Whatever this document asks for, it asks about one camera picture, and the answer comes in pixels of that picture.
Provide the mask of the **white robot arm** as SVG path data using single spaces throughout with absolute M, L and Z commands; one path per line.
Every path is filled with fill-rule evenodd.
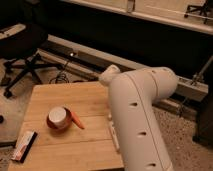
M 99 82 L 108 88 L 125 171 L 174 171 L 152 105 L 175 92 L 176 74 L 168 67 L 122 72 L 110 65 Z

